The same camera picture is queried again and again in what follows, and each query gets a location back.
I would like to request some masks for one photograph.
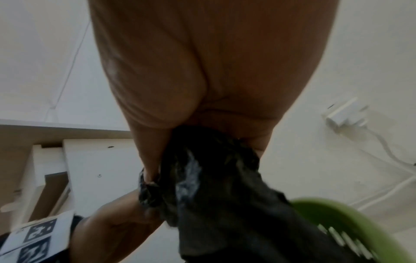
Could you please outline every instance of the green plastic container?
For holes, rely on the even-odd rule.
[[[345,232],[352,240],[359,240],[379,263],[415,262],[393,237],[354,208],[322,198],[301,198],[291,203],[313,224],[325,229],[333,227],[338,233]]]

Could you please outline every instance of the black plastic bag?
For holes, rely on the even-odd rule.
[[[179,252],[189,263],[368,262],[297,214],[258,168],[255,152],[238,140],[179,127],[157,185],[141,175],[139,199],[178,228]]]

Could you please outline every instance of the skin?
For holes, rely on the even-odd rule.
[[[173,128],[202,125],[261,156],[325,49],[337,0],[89,0],[111,90],[158,176]]]

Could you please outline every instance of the hand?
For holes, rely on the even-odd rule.
[[[133,191],[83,219],[71,237],[71,263],[117,263],[140,246],[162,221],[138,197]]]
[[[89,0],[111,90],[145,180],[173,128],[202,125],[261,156],[324,51],[337,0]]]

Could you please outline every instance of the white marker card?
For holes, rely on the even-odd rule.
[[[20,262],[18,260],[13,263],[34,263],[41,255],[47,256],[46,258],[48,258],[65,250],[69,245],[73,218],[74,211],[68,211],[55,217],[36,221],[30,226],[10,233],[6,242],[1,247],[0,263],[3,263],[3,260],[6,258],[13,258],[11,254],[7,254],[16,254],[17,251],[22,251],[26,256],[35,254],[31,256],[32,259],[29,259],[29,261]]]

